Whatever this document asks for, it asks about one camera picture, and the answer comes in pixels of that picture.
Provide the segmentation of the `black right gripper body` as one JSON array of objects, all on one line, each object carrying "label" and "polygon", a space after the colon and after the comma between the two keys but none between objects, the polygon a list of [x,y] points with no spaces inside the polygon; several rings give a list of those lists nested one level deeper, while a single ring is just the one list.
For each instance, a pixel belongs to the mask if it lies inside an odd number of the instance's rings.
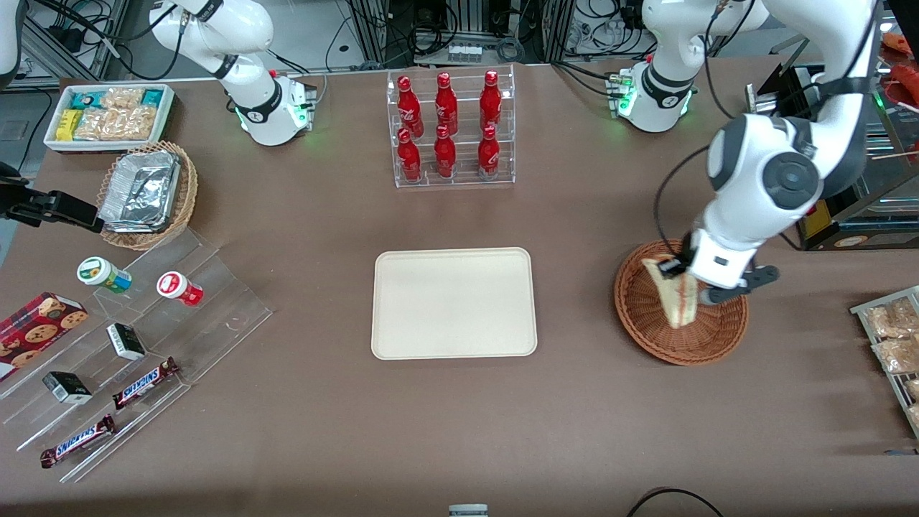
[{"label": "black right gripper body", "polygon": [[23,225],[41,225],[41,202],[46,194],[30,189],[16,168],[1,164],[1,218],[15,220]]}]

